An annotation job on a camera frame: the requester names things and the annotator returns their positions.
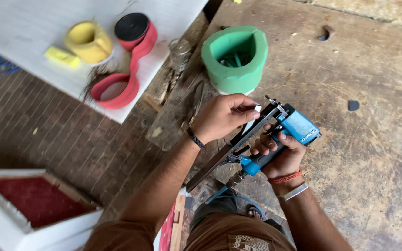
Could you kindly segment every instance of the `pneumatic staple gun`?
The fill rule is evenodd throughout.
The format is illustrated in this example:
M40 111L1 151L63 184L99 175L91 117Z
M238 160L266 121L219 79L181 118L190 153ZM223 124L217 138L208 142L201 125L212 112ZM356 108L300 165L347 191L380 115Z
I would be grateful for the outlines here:
M249 125L244 126L239 134L237 134L230 142L226 142L226 145L222 147L221 150L187 183L188 192L192 191L192 189L194 189L211 171L213 171L216 166L221 166L226 163L239 163L243 168L229 179L226 184L226 187L228 188L243 181L246 175L254 176L262 167L280 155L280 153L285 149L285 146L277 139L277 134L280 131L286 135L294 137L305 146L310 145L311 142L321 137L319 128L292 106L289 104L282 105L277 100L272 100L268 96L265 97L269 100L269 104L263 109L263 111L261 111L260 118L250 122ZM261 153L251 156L242 155L249 149L249 146L247 145L238 150L240 146L248 141L252 135L254 135L273 117L277 122L266 132L266 134L271 135L275 140L277 150L270 151L268 155L263 155Z

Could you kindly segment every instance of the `yellow foam block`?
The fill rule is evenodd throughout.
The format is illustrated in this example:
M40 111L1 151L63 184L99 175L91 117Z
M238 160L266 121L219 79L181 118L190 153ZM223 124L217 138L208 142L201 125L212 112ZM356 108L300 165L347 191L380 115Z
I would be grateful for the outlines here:
M98 63L113 52L113 42L102 26L94 21L83 21L72 26L66 36L66 47L83 62Z
M47 51L44 53L44 56L48 59L64 63L71 68L76 68L80 63L80 59L78 57L55 46L49 47L49 49L47 49Z

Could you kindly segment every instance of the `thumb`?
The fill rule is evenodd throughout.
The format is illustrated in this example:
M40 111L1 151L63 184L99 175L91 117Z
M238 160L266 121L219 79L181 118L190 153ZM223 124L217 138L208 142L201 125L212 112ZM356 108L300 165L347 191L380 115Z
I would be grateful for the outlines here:
M255 111L255 110L247 110L242 113L234 114L232 115L232 123L234 125L240 126L245 123L251 122L254 119L257 119L260 117L260 112Z
M286 134L279 132L279 134L277 134L277 138L279 139L280 143L285 145L290 150L305 151L306 147L291 136L287 136Z

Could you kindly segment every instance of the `green foam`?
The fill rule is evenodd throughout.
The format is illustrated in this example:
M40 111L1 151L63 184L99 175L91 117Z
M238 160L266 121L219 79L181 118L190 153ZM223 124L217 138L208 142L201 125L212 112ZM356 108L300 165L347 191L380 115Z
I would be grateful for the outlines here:
M253 26L218 31L204 41L201 49L212 84L224 93L248 93L255 89L267 55L265 33Z

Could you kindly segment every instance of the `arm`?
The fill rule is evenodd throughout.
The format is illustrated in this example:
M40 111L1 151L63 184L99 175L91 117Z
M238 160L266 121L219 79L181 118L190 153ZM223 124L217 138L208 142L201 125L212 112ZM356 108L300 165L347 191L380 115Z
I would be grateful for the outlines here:
M253 104L255 102L243 94L214 97L192 124L195 136L204 144L226 136L236 127L260 116L250 109ZM198 145L184 135L139 190L131 195L120 219L154 224L157 232L199 151Z
M270 125L265 125L264 128L268 130ZM306 152L306 147L291 136L279 133L277 138L287 148L262 169L268 178L277 178L298 172L300 162ZM269 150L274 151L276 149L277 145L272 137L262 134L260 139L255 141L255 147L251 149L251 152L253 154L261 152L267 155ZM303 183L303 178L298 176L287 182L272 185L272 190L276 196L283 196ZM310 188L288 201L283 199L279 199L279 201L298 250L352 250L319 207Z

